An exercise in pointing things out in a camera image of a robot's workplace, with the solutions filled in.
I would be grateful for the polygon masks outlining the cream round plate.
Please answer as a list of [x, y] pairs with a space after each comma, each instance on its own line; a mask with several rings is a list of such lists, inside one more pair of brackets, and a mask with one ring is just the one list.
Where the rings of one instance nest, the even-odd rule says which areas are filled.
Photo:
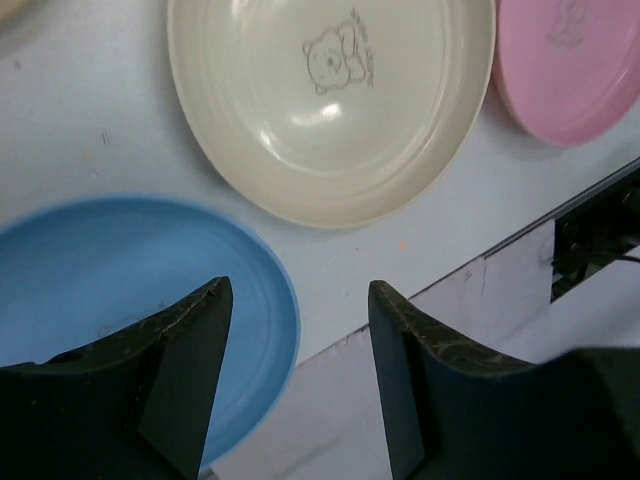
[[172, 76], [207, 159], [239, 194], [310, 227], [412, 202], [479, 114], [492, 1], [171, 1]]

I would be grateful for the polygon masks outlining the blue round plate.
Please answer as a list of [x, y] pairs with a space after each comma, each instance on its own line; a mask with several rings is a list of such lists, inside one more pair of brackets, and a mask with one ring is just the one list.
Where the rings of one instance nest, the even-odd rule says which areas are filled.
[[42, 363], [153, 315], [215, 277], [233, 307], [201, 463], [267, 416], [295, 365], [300, 313], [278, 257], [213, 209], [146, 196], [52, 207], [1, 231], [1, 362]]

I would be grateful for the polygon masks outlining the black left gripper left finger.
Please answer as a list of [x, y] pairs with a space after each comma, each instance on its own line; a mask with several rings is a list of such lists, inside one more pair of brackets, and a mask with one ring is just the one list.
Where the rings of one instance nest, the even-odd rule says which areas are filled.
[[231, 325], [218, 277], [43, 363], [1, 371], [5, 479], [195, 479]]

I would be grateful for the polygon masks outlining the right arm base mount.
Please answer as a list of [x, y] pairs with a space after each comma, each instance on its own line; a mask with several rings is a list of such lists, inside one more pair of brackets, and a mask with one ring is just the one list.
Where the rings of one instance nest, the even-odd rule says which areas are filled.
[[550, 300], [616, 260], [637, 263], [639, 174], [615, 182], [555, 222]]

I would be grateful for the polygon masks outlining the pink round plate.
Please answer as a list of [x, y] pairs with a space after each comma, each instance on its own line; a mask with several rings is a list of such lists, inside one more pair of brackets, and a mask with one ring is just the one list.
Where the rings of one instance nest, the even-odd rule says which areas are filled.
[[493, 79], [531, 136], [593, 141], [639, 99], [638, 1], [498, 2]]

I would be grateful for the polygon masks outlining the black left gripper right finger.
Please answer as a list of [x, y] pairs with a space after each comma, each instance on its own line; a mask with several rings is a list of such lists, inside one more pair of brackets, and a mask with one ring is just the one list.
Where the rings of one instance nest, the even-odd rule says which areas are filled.
[[637, 349], [579, 348], [532, 364], [380, 280], [368, 316], [394, 478], [638, 477]]

